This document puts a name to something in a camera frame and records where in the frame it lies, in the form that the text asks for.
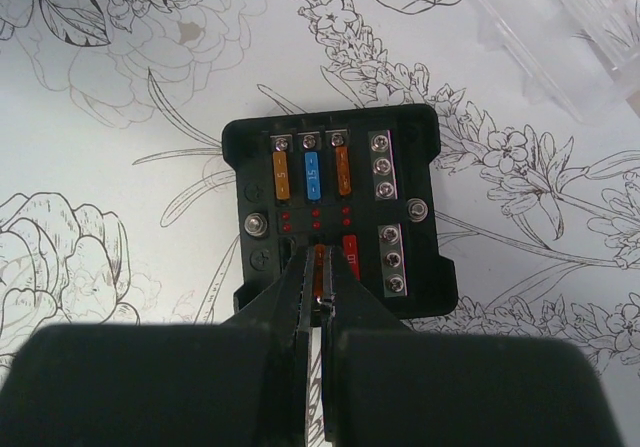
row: red fuse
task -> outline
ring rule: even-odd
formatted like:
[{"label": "red fuse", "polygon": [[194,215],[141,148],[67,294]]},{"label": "red fuse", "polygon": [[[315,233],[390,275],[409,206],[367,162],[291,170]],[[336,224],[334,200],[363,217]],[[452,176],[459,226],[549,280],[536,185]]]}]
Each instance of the red fuse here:
[{"label": "red fuse", "polygon": [[360,280],[360,264],[358,260],[358,239],[355,235],[345,235],[342,237],[342,248],[344,249],[344,255],[347,257],[351,270],[356,276],[356,279]]}]

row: blade fuse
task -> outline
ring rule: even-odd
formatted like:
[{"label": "blade fuse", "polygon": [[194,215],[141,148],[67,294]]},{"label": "blade fuse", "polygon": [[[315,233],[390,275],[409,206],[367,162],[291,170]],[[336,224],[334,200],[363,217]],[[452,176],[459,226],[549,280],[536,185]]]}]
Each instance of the blade fuse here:
[{"label": "blade fuse", "polygon": [[360,280],[360,260],[358,259],[358,239],[355,235],[345,235],[342,237],[342,248],[344,255],[353,270],[356,279]]},{"label": "blade fuse", "polygon": [[351,194],[351,172],[349,171],[349,153],[346,146],[336,147],[336,166],[338,168],[338,192],[342,197]]},{"label": "blade fuse", "polygon": [[287,153],[273,153],[273,180],[276,184],[276,199],[289,200],[289,171],[287,169]]},{"label": "blade fuse", "polygon": [[320,200],[320,171],[318,167],[318,153],[306,152],[304,154],[305,173],[307,175],[307,198],[309,200]]}]

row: transparent plastic box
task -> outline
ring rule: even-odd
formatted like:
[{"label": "transparent plastic box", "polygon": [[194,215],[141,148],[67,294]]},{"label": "transparent plastic box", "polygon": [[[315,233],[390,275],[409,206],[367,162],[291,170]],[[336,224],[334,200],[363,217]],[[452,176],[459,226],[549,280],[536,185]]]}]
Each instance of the transparent plastic box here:
[{"label": "transparent plastic box", "polygon": [[640,91],[640,0],[476,0],[481,41],[505,46],[532,101],[595,123]]}]

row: black object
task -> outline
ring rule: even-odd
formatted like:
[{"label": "black object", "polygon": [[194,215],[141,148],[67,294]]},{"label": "black object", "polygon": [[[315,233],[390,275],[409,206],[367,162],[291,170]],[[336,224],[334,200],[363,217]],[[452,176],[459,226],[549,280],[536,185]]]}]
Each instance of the black object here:
[{"label": "black object", "polygon": [[[621,446],[582,354],[420,335],[329,247],[323,404],[338,446]],[[0,445],[304,445],[313,250],[220,326],[52,326],[0,392]]]},{"label": "black object", "polygon": [[[386,130],[390,132],[397,199],[380,201],[375,197],[369,133]],[[339,193],[332,132],[344,134],[348,149],[351,193],[346,196]],[[319,201],[310,201],[306,195],[306,150],[301,144],[305,134],[314,134],[317,139],[310,151],[319,158]],[[291,195],[286,201],[276,198],[274,186],[272,154],[276,150],[274,139],[279,137],[288,139],[285,152]],[[235,295],[237,310],[280,277],[296,248],[342,245],[343,236],[348,234],[358,240],[362,285],[396,317],[444,315],[455,308],[455,271],[453,262],[438,254],[429,174],[429,163],[440,153],[438,117],[433,108],[403,105],[238,120],[225,127],[222,148],[224,160],[236,172],[238,193],[245,283]],[[412,198],[422,199],[427,205],[428,214],[421,222],[409,221],[407,201]],[[342,213],[345,207],[349,209],[347,217]],[[262,237],[253,237],[243,228],[244,220],[253,213],[263,215],[269,225]],[[289,231],[283,230],[285,223]],[[377,231],[377,226],[385,224],[400,224],[402,228],[406,296],[385,295]]]}]

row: peony drawing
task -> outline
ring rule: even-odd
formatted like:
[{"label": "peony drawing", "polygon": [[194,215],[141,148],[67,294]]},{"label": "peony drawing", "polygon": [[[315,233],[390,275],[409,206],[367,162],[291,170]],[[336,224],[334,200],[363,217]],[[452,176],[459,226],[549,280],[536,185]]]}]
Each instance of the peony drawing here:
[{"label": "peony drawing", "polygon": [[149,119],[148,69],[174,105],[238,64],[264,0],[0,0],[0,40],[17,41],[47,89],[100,122]]},{"label": "peony drawing", "polygon": [[57,193],[0,205],[0,385],[13,354],[53,323],[140,323],[160,285],[131,272],[127,235],[112,212],[72,208]]}]

